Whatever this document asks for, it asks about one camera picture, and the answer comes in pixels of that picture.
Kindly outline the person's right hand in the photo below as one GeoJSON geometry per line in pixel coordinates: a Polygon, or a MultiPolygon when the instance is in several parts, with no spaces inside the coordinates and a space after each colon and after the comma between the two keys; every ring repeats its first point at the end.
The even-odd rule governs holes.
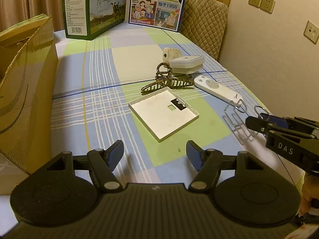
{"type": "Polygon", "coordinates": [[[319,193],[318,177],[305,173],[304,183],[302,185],[301,205],[299,208],[299,216],[303,216],[311,207],[311,201],[318,199],[319,193]]]}

